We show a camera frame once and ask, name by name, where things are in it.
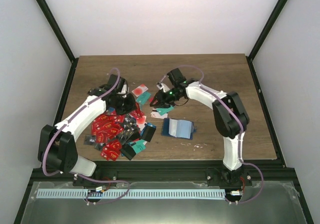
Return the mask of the blue leather card holder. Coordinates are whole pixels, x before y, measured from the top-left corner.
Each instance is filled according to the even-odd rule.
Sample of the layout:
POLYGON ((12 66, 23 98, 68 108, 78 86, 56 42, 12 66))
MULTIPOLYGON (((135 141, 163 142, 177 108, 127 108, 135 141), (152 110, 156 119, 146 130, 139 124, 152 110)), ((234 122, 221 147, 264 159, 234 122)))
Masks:
POLYGON ((164 118, 161 135, 166 137, 192 140, 196 132, 194 122, 164 118))

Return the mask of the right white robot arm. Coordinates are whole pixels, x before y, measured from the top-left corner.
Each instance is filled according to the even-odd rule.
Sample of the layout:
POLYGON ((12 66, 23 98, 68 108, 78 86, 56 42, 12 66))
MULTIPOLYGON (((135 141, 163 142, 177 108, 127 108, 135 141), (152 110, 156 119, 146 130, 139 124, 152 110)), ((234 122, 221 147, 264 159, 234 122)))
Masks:
POLYGON ((181 98, 195 100, 213 111, 217 131, 223 136, 225 169, 220 172, 223 182, 236 184, 243 173, 243 140, 250 122, 248 113, 236 92, 217 91, 202 84, 202 80, 186 79, 179 68, 167 73, 172 88, 162 81, 157 83, 158 92, 150 102, 154 108, 176 106, 181 98))

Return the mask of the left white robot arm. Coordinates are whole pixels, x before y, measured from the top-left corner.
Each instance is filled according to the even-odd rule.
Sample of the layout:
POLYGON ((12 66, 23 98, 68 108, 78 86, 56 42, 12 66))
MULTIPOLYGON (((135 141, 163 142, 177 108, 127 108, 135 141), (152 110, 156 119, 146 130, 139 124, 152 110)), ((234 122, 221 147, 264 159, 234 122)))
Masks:
POLYGON ((91 89, 84 103, 68 117, 42 128, 37 158, 46 176, 72 173, 84 176, 91 186, 101 182, 102 173, 96 170, 95 162, 78 154, 76 141, 87 126, 109 108, 114 108, 118 115, 135 110, 135 98, 128 86, 126 79, 112 74, 106 84, 91 89))

